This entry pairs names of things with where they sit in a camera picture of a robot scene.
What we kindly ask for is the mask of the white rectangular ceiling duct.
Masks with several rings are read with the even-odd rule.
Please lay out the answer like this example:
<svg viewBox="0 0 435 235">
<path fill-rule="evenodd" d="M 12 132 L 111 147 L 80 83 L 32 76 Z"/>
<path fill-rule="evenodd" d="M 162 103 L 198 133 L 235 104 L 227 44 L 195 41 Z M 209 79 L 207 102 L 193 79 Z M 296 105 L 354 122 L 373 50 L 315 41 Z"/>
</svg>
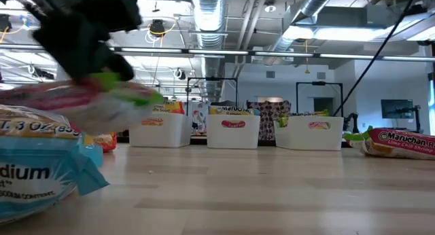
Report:
<svg viewBox="0 0 435 235">
<path fill-rule="evenodd" d="M 402 8 L 367 5 L 365 7 L 325 7 L 312 17 L 304 17 L 293 5 L 283 17 L 283 28 L 294 33 L 289 38 L 331 41 L 381 42 L 394 29 Z M 418 41 L 435 27 L 435 7 L 414 5 L 391 37 L 392 41 Z"/>
</svg>

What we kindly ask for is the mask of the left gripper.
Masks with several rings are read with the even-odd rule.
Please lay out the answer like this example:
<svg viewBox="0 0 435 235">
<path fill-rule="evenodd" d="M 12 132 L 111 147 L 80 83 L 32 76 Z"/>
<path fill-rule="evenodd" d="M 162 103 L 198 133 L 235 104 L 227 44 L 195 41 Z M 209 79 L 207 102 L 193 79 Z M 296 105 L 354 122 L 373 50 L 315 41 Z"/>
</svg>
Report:
<svg viewBox="0 0 435 235">
<path fill-rule="evenodd" d="M 81 14 L 50 15 L 41 21 L 33 38 L 75 81 L 86 79 L 101 70 L 109 81 L 130 81 L 135 72 L 126 59 L 112 54 L 101 36 L 108 36 L 99 26 Z"/>
</svg>

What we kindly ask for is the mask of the black metal frame rig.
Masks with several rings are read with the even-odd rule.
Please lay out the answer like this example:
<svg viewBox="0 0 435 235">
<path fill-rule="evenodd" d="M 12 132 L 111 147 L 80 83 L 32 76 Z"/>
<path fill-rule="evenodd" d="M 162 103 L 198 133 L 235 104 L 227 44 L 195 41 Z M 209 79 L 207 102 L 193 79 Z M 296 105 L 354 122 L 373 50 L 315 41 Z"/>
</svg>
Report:
<svg viewBox="0 0 435 235">
<path fill-rule="evenodd" d="M 311 86 L 338 86 L 340 88 L 339 94 L 340 94 L 340 105 L 337 108 L 337 110 L 334 112 L 334 116 L 337 116 L 337 113 L 341 113 L 341 117 L 344 117 L 344 90 L 343 90 L 343 84 L 342 83 L 336 83 L 336 82 L 325 82 L 325 81 L 314 81 L 314 82 L 296 82 L 296 112 L 299 112 L 299 85 L 300 84 L 306 84 Z"/>
<path fill-rule="evenodd" d="M 190 98 L 190 81 L 192 79 L 195 79 L 196 81 L 200 81 L 200 80 L 205 80 L 206 82 L 218 82 L 218 81 L 223 81 L 223 80 L 232 80 L 235 82 L 235 107 L 238 106 L 238 102 L 239 102 L 239 90 L 238 90 L 238 79 L 235 77 L 188 77 L 187 78 L 187 86 L 185 88 L 186 91 L 186 100 L 187 100 L 187 105 L 186 105 L 186 115 L 189 115 L 189 98 Z"/>
</svg>

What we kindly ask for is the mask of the black wall monitor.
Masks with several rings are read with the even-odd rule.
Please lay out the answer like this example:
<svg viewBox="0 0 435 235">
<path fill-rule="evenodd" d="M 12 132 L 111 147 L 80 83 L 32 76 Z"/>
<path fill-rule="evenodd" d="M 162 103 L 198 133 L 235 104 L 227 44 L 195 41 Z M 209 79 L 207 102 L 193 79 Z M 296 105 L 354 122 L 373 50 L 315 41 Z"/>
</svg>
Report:
<svg viewBox="0 0 435 235">
<path fill-rule="evenodd" d="M 381 113 L 384 119 L 413 119 L 413 101 L 402 99 L 382 99 Z"/>
</svg>

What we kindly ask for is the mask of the white colourful patterned fabric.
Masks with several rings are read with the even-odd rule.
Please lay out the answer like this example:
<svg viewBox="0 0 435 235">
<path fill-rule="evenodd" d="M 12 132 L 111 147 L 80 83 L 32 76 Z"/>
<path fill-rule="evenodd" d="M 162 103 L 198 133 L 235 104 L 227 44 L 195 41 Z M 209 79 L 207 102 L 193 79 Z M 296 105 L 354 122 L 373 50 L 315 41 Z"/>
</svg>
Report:
<svg viewBox="0 0 435 235">
<path fill-rule="evenodd" d="M 192 119 L 191 135 L 195 137 L 207 136 L 209 103 L 203 101 L 188 101 L 184 103 L 184 109 L 188 117 Z"/>
</svg>

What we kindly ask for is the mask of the long ceiling light strip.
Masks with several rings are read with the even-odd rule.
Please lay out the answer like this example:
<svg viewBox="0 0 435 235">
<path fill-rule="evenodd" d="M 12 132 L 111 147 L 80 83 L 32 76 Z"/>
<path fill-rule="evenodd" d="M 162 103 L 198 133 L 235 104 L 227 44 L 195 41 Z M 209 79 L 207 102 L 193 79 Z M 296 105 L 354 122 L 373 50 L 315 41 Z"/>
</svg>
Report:
<svg viewBox="0 0 435 235">
<path fill-rule="evenodd" d="M 33 52 L 44 52 L 44 48 L 31 44 L 0 44 L 2 50 L 23 50 Z M 264 52 L 255 50 L 207 50 L 207 49 L 186 49 L 186 48 L 136 48 L 136 47 L 109 47 L 114 52 L 121 54 L 194 54 L 194 55 L 214 55 L 214 56 L 263 56 L 263 57 L 282 57 L 282 58 L 322 58 L 322 59 L 349 59 L 349 60 L 372 60 L 374 56 L 357 54 L 327 54 L 309 52 Z M 423 56 L 377 56 L 376 60 L 398 61 L 398 62 L 435 62 L 435 57 Z"/>
</svg>

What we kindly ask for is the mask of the round silver ceiling duct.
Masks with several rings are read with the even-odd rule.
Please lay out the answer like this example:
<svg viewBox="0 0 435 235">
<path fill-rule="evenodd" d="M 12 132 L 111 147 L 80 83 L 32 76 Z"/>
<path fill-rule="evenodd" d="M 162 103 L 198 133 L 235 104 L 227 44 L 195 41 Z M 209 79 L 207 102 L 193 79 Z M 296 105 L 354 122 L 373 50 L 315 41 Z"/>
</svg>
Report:
<svg viewBox="0 0 435 235">
<path fill-rule="evenodd" d="M 326 6 L 330 0 L 301 0 L 290 6 L 286 11 L 282 35 L 268 50 L 269 52 L 284 52 L 292 42 L 302 37 L 297 34 L 296 23 L 304 19 L 316 20 L 318 13 Z"/>
<path fill-rule="evenodd" d="M 196 36 L 198 48 L 221 50 L 224 47 L 223 35 L 212 35 L 224 31 L 226 0 L 192 0 L 196 30 L 206 32 Z M 220 58 L 201 58 L 203 77 L 223 77 Z M 204 91 L 208 101 L 218 102 L 222 82 L 205 82 Z"/>
</svg>

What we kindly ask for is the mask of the brown dotted fabric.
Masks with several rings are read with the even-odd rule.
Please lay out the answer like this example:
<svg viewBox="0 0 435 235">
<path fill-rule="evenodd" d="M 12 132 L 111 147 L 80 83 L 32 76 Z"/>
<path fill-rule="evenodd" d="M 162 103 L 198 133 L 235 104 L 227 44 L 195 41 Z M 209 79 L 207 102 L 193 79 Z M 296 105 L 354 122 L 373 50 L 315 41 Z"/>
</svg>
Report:
<svg viewBox="0 0 435 235">
<path fill-rule="evenodd" d="M 263 103 L 247 101 L 247 107 L 249 109 L 257 109 L 260 112 L 259 140 L 274 141 L 275 122 L 281 116 L 288 116 L 290 114 L 291 103 L 289 101 L 278 103 L 270 101 L 264 101 Z"/>
</svg>

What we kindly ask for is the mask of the white plastic bin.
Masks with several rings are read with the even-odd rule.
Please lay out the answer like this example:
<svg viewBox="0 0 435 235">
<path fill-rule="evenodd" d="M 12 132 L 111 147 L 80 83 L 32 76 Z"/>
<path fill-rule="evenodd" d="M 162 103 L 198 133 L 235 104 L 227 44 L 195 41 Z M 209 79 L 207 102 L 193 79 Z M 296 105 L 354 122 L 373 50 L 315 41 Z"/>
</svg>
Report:
<svg viewBox="0 0 435 235">
<path fill-rule="evenodd" d="M 342 117 L 296 116 L 290 117 L 285 128 L 275 122 L 275 144 L 277 147 L 307 151 L 340 151 L 343 134 Z M 313 130 L 310 122 L 328 122 L 329 130 Z"/>
<path fill-rule="evenodd" d="M 153 113 L 147 118 L 162 118 L 162 126 L 136 124 L 129 129 L 129 143 L 133 147 L 179 148 L 190 144 L 192 119 L 177 113 Z"/>
<path fill-rule="evenodd" d="M 241 120 L 244 128 L 224 128 L 223 120 Z M 207 146 L 217 149 L 257 149 L 260 116 L 257 115 L 208 115 Z"/>
</svg>

